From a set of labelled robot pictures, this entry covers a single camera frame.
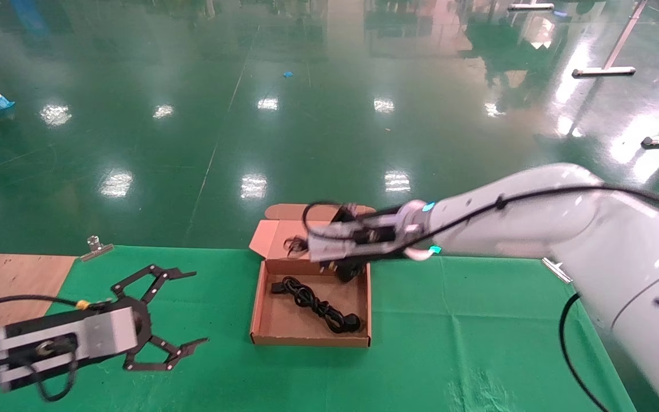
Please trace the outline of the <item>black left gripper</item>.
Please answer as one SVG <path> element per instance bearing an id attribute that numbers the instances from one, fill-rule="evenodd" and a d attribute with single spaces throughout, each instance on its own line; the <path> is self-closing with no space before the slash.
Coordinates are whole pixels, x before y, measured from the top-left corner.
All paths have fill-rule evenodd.
<path id="1" fill-rule="evenodd" d="M 115 294 L 115 297 L 117 297 L 115 307 L 131 309 L 137 340 L 136 347 L 133 347 L 133 349 L 130 349 L 125 353 L 125 362 L 122 366 L 123 370 L 130 372 L 172 371 L 175 368 L 175 365 L 178 365 L 180 360 L 193 355 L 200 344 L 209 341 L 209 338 L 200 338 L 176 346 L 159 336 L 152 334 L 152 321 L 148 310 L 148 304 L 152 302 L 161 287 L 167 283 L 167 281 L 189 278 L 196 275 L 196 271 L 183 273 L 179 268 L 161 268 L 156 264 L 149 264 L 145 268 L 142 268 L 136 271 L 136 273 L 133 273 L 125 279 L 121 279 L 113 284 L 110 290 Z M 153 278 L 153 282 L 148 290 L 144 292 L 141 298 L 128 296 L 125 293 L 126 287 L 144 277 Z M 138 355 L 146 345 L 152 345 L 165 352 L 167 354 L 165 360 L 163 362 L 138 362 L 136 360 L 136 355 Z"/>

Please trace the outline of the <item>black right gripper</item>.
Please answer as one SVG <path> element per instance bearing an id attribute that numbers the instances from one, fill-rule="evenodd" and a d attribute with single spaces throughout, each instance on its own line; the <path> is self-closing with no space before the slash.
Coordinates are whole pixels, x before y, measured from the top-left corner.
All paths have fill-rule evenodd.
<path id="1" fill-rule="evenodd" d="M 335 214 L 330 223 L 358 222 L 358 204 L 355 203 L 331 203 L 336 206 Z M 366 275 L 368 263 L 354 260 L 338 260 L 334 262 L 334 272 L 337 278 L 348 283 L 358 276 Z"/>

